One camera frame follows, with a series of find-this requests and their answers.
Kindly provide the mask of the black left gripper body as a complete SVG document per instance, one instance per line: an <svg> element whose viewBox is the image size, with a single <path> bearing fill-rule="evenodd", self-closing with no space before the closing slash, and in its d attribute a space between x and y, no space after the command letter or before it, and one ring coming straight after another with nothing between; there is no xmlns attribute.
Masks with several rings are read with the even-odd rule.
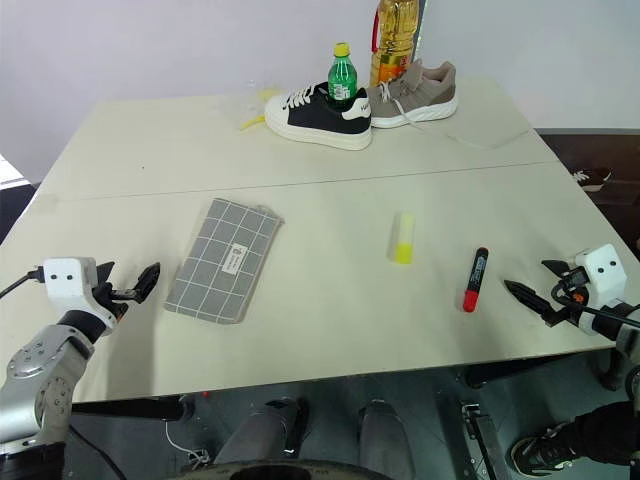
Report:
<svg viewBox="0 0 640 480"><path fill-rule="evenodd" d="M105 308L114 321L120 321L126 314L128 302L134 300L132 290L117 290L111 282L103 282L92 289L93 298Z"/></svg>

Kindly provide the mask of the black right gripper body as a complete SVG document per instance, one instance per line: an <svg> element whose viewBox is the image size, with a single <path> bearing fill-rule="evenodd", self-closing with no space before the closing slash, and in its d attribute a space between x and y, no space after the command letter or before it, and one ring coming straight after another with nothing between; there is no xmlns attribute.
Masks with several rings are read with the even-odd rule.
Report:
<svg viewBox="0 0 640 480"><path fill-rule="evenodd" d="M579 325L579 319L589 300L589 292L586 285L590 282L586 270L582 266L571 267L565 276L556 276L558 283L552 288L552 298L562 305L555 311L553 326L563 321L568 321L574 326Z"/></svg>

